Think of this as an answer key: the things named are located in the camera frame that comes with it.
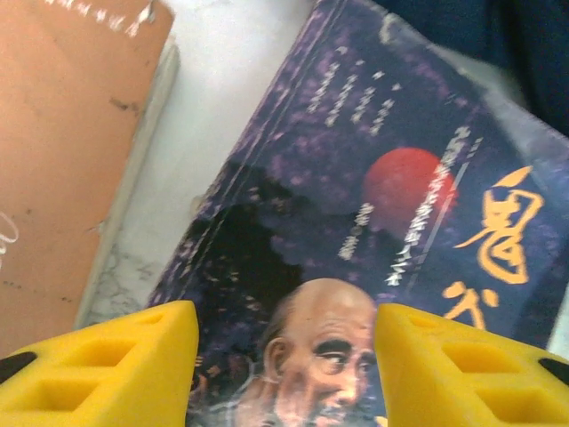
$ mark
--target orange cardboard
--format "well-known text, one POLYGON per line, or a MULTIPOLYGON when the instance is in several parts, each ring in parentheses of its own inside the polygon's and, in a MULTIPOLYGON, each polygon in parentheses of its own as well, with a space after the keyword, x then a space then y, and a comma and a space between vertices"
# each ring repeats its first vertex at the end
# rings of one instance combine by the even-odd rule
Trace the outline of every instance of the orange cardboard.
POLYGON ((0 4, 0 357, 73 326, 172 26, 148 5, 0 4))

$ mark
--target man's eyebrow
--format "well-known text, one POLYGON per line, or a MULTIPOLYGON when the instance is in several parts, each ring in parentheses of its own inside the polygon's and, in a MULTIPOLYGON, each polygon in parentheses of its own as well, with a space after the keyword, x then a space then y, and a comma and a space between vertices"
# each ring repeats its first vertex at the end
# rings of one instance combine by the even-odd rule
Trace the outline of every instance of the man's eyebrow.
POLYGON ((367 363, 368 365, 375 365, 377 364, 377 359, 375 358, 375 354, 371 351, 367 351, 362 355, 362 360, 367 363))
POLYGON ((349 342, 343 340, 328 340, 318 344, 314 349, 314 352, 316 354, 348 353, 351 350, 352 346, 349 342))

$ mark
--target man's eye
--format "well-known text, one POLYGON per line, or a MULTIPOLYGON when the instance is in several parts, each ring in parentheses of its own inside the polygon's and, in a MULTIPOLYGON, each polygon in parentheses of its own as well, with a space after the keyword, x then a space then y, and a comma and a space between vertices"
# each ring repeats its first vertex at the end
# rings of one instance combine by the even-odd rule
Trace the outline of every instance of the man's eye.
POLYGON ((364 374, 367 374, 368 372, 370 372, 371 368, 372 368, 372 365, 370 363, 362 362, 359 364, 359 370, 361 372, 363 372, 364 374))
POLYGON ((317 359, 320 370, 326 375, 339 374, 348 360, 342 353, 319 354, 317 359))

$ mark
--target white table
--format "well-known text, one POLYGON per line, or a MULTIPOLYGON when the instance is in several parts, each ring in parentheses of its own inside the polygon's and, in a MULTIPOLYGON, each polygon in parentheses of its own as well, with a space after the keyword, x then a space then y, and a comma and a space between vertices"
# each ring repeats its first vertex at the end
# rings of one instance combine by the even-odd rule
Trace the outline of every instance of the white table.
MULTIPOLYGON (((167 0, 181 67, 89 322, 139 310, 309 15, 310 0, 167 0)), ((520 101, 499 70, 450 53, 477 81, 520 101)), ((569 355, 569 313, 551 349, 569 355)))

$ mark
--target dark blue book cover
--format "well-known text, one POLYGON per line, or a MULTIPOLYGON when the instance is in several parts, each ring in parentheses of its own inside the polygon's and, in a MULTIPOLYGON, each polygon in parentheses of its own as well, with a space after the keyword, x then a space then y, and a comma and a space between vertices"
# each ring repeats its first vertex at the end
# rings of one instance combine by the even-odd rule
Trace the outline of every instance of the dark blue book cover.
POLYGON ((196 304, 187 424, 387 425, 385 302, 545 347, 568 159, 397 16, 318 1, 151 297, 196 304))

